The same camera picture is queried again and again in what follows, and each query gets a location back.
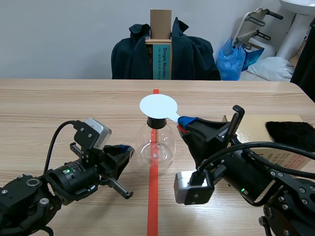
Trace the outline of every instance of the black lid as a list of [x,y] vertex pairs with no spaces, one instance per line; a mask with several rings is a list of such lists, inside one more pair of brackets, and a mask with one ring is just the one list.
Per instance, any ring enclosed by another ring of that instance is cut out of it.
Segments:
[[147,124],[152,129],[162,129],[166,126],[166,119],[154,119],[154,118],[148,117]]

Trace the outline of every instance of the red tape line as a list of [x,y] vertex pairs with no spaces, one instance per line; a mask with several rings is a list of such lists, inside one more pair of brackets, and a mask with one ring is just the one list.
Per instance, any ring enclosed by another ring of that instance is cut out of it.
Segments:
[[158,236],[158,131],[151,131],[147,236]]

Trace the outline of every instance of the white wall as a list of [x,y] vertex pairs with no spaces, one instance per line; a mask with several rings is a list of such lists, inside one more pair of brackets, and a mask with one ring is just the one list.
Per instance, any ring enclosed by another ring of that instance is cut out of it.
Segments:
[[[150,8],[172,9],[189,25],[186,34],[209,40],[216,56],[259,6],[292,19],[278,0],[0,0],[0,77],[109,79],[113,47],[131,25],[150,23]],[[291,19],[264,31],[276,47]]]

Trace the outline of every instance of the black fur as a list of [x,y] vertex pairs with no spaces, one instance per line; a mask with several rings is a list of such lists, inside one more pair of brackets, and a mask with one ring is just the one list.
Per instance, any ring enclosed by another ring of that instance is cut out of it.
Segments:
[[270,121],[266,128],[276,143],[315,152],[315,129],[306,122]]

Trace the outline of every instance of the white sink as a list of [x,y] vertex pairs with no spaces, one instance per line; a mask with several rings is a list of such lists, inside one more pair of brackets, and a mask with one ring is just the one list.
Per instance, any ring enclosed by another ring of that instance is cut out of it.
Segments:
[[287,33],[285,40],[277,53],[278,57],[286,60],[294,57],[315,16],[315,0],[279,0],[287,10],[295,12],[295,20]]
[[280,3],[289,11],[315,16],[315,0],[280,0]]

